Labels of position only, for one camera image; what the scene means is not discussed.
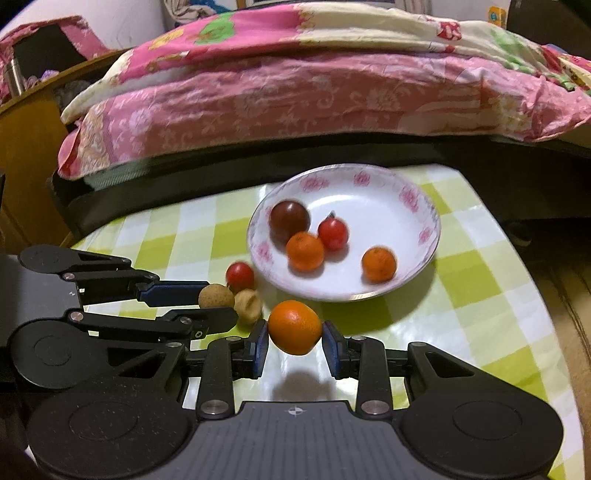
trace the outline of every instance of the white wall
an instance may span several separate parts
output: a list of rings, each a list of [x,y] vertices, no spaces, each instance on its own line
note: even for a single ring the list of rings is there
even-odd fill
[[[139,45],[169,30],[162,0],[35,0],[0,31],[39,20],[83,16],[110,48]]]

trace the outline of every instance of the plate rim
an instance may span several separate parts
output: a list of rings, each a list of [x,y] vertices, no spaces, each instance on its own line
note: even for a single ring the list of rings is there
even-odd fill
[[[402,180],[404,182],[416,187],[421,192],[421,194],[424,196],[425,200],[427,201],[428,207],[430,207],[436,213],[436,222],[435,222],[436,224],[435,224],[435,229],[434,229],[434,231],[436,233],[436,237],[431,242],[431,245],[428,248],[428,251],[430,251],[430,255],[428,256],[428,258],[425,260],[424,264],[420,268],[416,268],[415,272],[412,272],[411,275],[409,275],[401,284],[397,285],[396,287],[394,287],[394,288],[387,288],[387,287],[376,288],[376,290],[374,290],[374,291],[370,291],[370,292],[366,292],[366,293],[359,293],[359,294],[354,294],[354,295],[347,294],[347,295],[342,295],[342,296],[335,296],[332,294],[328,294],[328,295],[321,295],[321,296],[312,297],[312,296],[309,296],[309,295],[304,294],[302,292],[294,291],[292,288],[289,288],[288,286],[280,285],[280,284],[276,283],[275,281],[272,281],[270,278],[268,278],[267,276],[265,276],[263,274],[263,268],[261,268],[261,266],[257,263],[255,256],[252,254],[252,251],[254,249],[252,238],[254,236],[251,235],[251,229],[253,228],[252,220],[253,220],[253,218],[255,218],[256,213],[260,209],[262,209],[262,204],[265,202],[265,200],[268,197],[273,195],[276,191],[280,190],[288,182],[289,183],[295,182],[298,179],[302,178],[303,176],[307,176],[307,175],[317,173],[320,171],[335,170],[337,168],[342,168],[342,167],[359,167],[359,168],[366,168],[368,170],[387,173],[387,175],[402,178]],[[248,247],[248,253],[251,256],[251,261],[252,261],[255,269],[263,276],[263,278],[265,278],[265,281],[269,282],[275,288],[282,290],[286,293],[289,293],[289,294],[292,294],[292,295],[295,295],[295,296],[298,296],[298,297],[301,297],[301,298],[304,298],[307,300],[326,301],[326,302],[331,302],[331,303],[337,303],[337,302],[338,303],[349,303],[352,301],[367,300],[367,299],[371,299],[374,297],[386,295],[387,293],[390,293],[391,291],[394,291],[394,290],[398,290],[400,287],[406,285],[408,282],[413,280],[417,275],[419,275],[419,273],[421,273],[425,269],[425,267],[427,265],[429,265],[429,263],[431,263],[431,260],[433,260],[433,257],[435,256],[435,253],[437,251],[437,247],[439,245],[440,240],[441,240],[441,215],[439,215],[439,211],[437,211],[431,197],[421,188],[421,186],[418,185],[417,183],[413,182],[412,180],[408,179],[404,175],[390,170],[390,168],[381,167],[381,166],[372,165],[372,164],[365,164],[365,163],[335,163],[332,165],[325,165],[322,167],[312,168],[311,170],[306,170],[304,172],[298,173],[297,175],[290,177],[286,181],[283,181],[280,184],[276,185],[269,193],[267,193],[263,197],[263,199],[256,206],[255,211],[252,213],[251,218],[248,222],[248,227],[246,229],[246,246]]]

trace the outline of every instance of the wooden cabinet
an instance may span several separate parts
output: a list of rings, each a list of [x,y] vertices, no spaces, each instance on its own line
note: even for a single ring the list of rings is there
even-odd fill
[[[121,53],[80,63],[0,106],[0,168],[6,173],[0,231],[7,252],[18,253],[32,244],[69,242],[70,231],[46,186],[68,133],[54,89],[72,80],[95,80]]]

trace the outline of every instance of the metal cup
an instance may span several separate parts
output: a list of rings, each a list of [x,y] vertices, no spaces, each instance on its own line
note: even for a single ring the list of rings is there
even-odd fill
[[[12,98],[18,97],[25,92],[25,82],[22,79],[21,69],[18,60],[12,59],[4,66],[4,78],[8,84],[8,90]]]

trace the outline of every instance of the green checkered tablecloth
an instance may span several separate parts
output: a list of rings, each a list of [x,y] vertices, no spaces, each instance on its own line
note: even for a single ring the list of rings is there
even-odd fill
[[[552,322],[527,270],[499,225],[466,180],[441,166],[397,169],[419,184],[441,214],[435,260],[413,281],[386,296],[357,303],[308,303],[346,335],[367,334],[387,348],[415,340],[431,343],[548,401],[562,418],[565,437],[551,477],[583,479],[583,442],[569,373]],[[249,260],[246,227],[273,186],[169,205],[115,220],[78,248],[133,260],[166,280],[224,283],[235,260]],[[259,285],[265,312],[290,298]],[[88,311],[153,319],[168,309],[135,301],[102,304]],[[246,336],[247,332],[232,334]],[[212,338],[195,341],[204,348]],[[187,399],[194,398],[198,379]],[[392,379],[394,403],[407,404],[400,379]],[[261,379],[235,382],[243,400],[355,400],[356,381],[335,381],[322,347],[294,357],[269,346]]]

